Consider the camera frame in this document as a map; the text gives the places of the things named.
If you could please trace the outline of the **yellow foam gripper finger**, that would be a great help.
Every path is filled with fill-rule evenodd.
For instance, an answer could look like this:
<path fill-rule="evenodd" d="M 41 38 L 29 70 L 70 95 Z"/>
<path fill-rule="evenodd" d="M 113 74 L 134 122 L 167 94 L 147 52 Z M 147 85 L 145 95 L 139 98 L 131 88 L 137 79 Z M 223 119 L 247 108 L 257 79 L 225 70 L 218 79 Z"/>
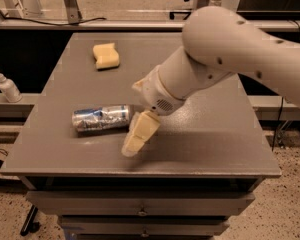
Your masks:
<path fill-rule="evenodd" d="M 139 81 L 136 81 L 133 85 L 132 85 L 132 89 L 135 92 L 142 92 L 143 91 L 143 86 L 144 86 L 144 80 L 140 79 Z"/>
<path fill-rule="evenodd" d="M 122 154 L 126 157 L 135 156 L 145 143 L 156 133 L 160 127 L 159 116 L 150 111 L 136 112 L 132 117 L 129 132 L 125 137 Z"/>

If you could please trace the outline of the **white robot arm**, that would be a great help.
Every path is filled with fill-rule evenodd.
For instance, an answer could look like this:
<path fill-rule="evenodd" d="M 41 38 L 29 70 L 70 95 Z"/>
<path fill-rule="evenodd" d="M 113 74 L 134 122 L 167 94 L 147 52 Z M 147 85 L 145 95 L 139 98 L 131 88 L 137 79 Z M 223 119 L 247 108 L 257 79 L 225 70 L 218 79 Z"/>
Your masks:
<path fill-rule="evenodd" d="M 182 45 L 133 84 L 144 111 L 132 117 L 122 154 L 136 155 L 158 130 L 162 116 L 235 73 L 300 108 L 300 43 L 271 36 L 222 7 L 196 10 L 184 24 Z"/>

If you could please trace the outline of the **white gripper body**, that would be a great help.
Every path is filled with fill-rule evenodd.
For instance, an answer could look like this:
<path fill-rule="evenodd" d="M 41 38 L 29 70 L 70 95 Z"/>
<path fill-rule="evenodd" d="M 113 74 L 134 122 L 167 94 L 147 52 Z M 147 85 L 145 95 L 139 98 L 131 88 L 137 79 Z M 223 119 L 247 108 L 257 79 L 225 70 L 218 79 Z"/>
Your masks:
<path fill-rule="evenodd" d="M 182 107 L 185 103 L 171 95 L 164 87 L 160 75 L 160 66 L 156 66 L 144 78 L 142 92 L 136 92 L 139 95 L 139 101 L 145 109 L 155 112 L 159 116 L 168 116 Z"/>

